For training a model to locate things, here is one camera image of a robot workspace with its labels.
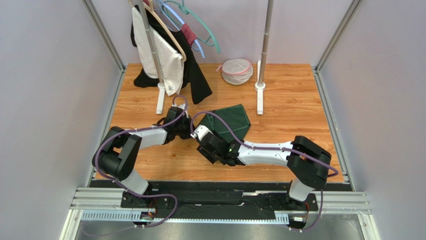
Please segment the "dark green cloth napkin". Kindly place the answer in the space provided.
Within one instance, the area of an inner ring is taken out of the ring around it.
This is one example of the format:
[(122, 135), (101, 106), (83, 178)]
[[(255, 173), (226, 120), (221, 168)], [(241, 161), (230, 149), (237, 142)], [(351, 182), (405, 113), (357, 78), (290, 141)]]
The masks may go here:
[[(238, 139), (245, 138), (251, 123), (242, 104), (211, 110), (211, 112), (222, 118)], [(199, 125), (206, 126), (212, 132), (217, 132), (227, 142), (235, 139), (226, 126), (211, 114), (205, 114)]]

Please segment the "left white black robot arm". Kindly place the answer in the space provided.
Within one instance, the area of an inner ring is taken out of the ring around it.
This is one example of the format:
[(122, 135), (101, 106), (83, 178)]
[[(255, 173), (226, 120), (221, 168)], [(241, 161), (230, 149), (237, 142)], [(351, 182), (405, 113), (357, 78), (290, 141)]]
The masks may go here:
[(125, 190), (134, 195), (144, 195), (150, 187), (149, 182), (134, 170), (139, 151), (168, 144), (176, 137), (189, 139), (191, 126), (191, 116), (185, 103), (173, 104), (166, 117), (151, 127), (125, 130), (114, 126), (96, 150), (92, 165)]

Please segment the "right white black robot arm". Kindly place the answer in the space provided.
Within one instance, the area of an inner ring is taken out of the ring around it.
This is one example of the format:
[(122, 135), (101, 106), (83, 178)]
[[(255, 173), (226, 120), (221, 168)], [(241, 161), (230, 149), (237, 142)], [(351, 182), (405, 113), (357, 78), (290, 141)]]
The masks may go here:
[(297, 135), (293, 141), (284, 143), (254, 143), (239, 139), (227, 142), (210, 131), (193, 133), (199, 144), (197, 150), (211, 163), (247, 166), (266, 164), (287, 167), (295, 175), (290, 183), (287, 197), (304, 202), (313, 190), (322, 190), (328, 177), (338, 171), (330, 165), (331, 155), (308, 138)]

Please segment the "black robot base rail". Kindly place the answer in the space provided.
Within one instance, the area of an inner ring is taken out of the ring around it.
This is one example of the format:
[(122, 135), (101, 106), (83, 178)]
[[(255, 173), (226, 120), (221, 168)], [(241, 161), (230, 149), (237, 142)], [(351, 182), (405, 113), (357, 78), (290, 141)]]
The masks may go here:
[(314, 213), (320, 206), (314, 193), (304, 203), (289, 199), (288, 182), (152, 181), (146, 198), (124, 192), (109, 180), (94, 180), (89, 187), (118, 189), (118, 206), (141, 209), (139, 220), (167, 215), (184, 220), (272, 220), (277, 211)]

